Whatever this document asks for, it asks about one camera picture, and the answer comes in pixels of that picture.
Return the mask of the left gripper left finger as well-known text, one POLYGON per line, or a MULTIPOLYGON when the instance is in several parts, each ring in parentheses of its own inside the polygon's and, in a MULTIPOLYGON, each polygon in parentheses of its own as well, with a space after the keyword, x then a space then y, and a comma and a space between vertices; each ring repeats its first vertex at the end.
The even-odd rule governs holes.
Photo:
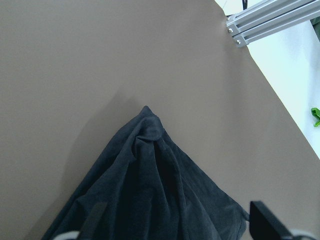
POLYGON ((96 203, 91 212, 89 213, 87 219, 83 223, 79 234, 77 236, 78 240, 94 240, 97 229, 99 228, 100 222, 103 219, 103 215, 106 211, 107 203, 98 202, 96 203))

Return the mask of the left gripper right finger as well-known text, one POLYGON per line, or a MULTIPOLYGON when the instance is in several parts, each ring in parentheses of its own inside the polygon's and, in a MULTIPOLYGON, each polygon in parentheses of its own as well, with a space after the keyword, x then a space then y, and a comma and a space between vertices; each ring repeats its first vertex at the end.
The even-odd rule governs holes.
POLYGON ((292 233, 260 200, 249 206, 249 233, 253 240, 292 240, 292 233))

